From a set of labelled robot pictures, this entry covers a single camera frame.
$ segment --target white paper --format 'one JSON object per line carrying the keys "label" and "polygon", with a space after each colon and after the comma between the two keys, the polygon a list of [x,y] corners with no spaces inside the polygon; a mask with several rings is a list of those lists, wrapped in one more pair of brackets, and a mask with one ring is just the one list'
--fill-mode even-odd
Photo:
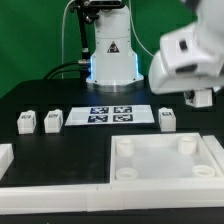
{"label": "white paper", "polygon": [[154,123],[150,105],[72,108],[65,126]]}

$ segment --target black table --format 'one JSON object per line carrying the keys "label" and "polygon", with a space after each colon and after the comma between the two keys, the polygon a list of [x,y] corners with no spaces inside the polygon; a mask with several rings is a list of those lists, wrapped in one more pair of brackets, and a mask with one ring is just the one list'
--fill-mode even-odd
{"label": "black table", "polygon": [[[150,104],[154,124],[94,125],[64,127],[59,134],[45,134],[49,110],[61,109],[66,120],[72,107]],[[154,95],[147,86],[126,93],[102,93],[80,87],[79,80],[35,80],[16,86],[0,100],[0,144],[13,143],[15,159],[0,181],[0,187],[108,183],[110,143],[113,135],[158,134],[158,109],[172,108],[177,132],[215,135],[224,144],[224,94],[214,106],[186,106],[183,94]],[[36,111],[32,135],[19,135],[21,112]],[[223,208],[137,210],[1,216],[0,223],[223,223]]]}

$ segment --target small white block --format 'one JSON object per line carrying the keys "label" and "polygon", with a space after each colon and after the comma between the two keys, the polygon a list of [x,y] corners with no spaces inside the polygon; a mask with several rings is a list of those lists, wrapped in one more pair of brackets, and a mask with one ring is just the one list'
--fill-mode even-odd
{"label": "small white block", "polygon": [[210,107],[213,105],[211,89],[200,89],[186,92],[184,93],[184,97],[186,104],[195,108]]}
{"label": "small white block", "polygon": [[176,117],[172,109],[159,109],[159,124],[162,132],[176,131]]}
{"label": "small white block", "polygon": [[0,145],[0,180],[13,161],[13,150],[11,144]]}
{"label": "small white block", "polygon": [[36,124],[36,114],[34,111],[22,112],[17,120],[19,134],[33,133]]}
{"label": "small white block", "polygon": [[61,110],[49,111],[44,119],[46,133],[58,133],[63,124],[63,113]]}

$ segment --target dark green background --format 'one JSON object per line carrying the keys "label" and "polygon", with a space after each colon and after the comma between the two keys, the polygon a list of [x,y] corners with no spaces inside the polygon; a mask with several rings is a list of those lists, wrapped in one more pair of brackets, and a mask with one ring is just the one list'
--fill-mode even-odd
{"label": "dark green background", "polygon": [[[18,83],[41,79],[61,64],[61,24],[69,0],[0,1],[0,97]],[[155,53],[162,34],[181,27],[194,16],[179,0],[132,0],[133,19],[139,38]],[[94,50],[93,25],[87,27]],[[139,55],[140,72],[148,74],[151,58],[132,38]],[[80,59],[80,36],[76,14],[66,20],[65,61]]]}

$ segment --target white plastic part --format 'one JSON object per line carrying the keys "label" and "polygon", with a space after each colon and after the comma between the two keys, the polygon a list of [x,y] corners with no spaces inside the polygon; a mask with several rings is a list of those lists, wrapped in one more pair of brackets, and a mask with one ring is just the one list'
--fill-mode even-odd
{"label": "white plastic part", "polygon": [[125,167],[117,170],[116,179],[122,181],[136,180],[138,178],[138,172],[130,167]]}
{"label": "white plastic part", "polygon": [[224,172],[224,149],[214,136],[204,136],[206,146],[209,148],[213,157],[219,164],[220,168]]}
{"label": "white plastic part", "polygon": [[46,133],[59,133],[63,124],[63,113],[61,110],[49,111],[44,119]]}
{"label": "white plastic part", "polygon": [[9,165],[14,159],[12,145],[2,144],[0,145],[0,180],[9,168]]}
{"label": "white plastic part", "polygon": [[36,114],[34,111],[22,112],[17,120],[19,134],[32,134],[36,123]]}
{"label": "white plastic part", "polygon": [[131,138],[120,138],[116,141],[117,155],[131,157],[135,153],[134,142]]}
{"label": "white plastic part", "polygon": [[199,178],[211,178],[215,177],[215,170],[210,166],[198,165],[192,169],[193,176]]}
{"label": "white plastic part", "polygon": [[184,97],[186,104],[192,107],[200,108],[213,105],[211,89],[201,89],[192,91],[191,93],[184,93]]}
{"label": "white plastic part", "polygon": [[176,117],[172,109],[159,109],[159,124],[162,132],[176,131]]}
{"label": "white plastic part", "polygon": [[178,140],[178,151],[184,155],[192,155],[197,150],[197,138],[183,136]]}
{"label": "white plastic part", "polygon": [[[182,136],[197,138],[195,154],[178,152]],[[116,154],[121,137],[135,143],[131,158]],[[118,180],[127,159],[138,177]],[[196,178],[192,169],[198,165],[212,167],[215,176]],[[108,184],[0,188],[0,214],[224,206],[223,172],[197,133],[113,136],[110,177]]]}

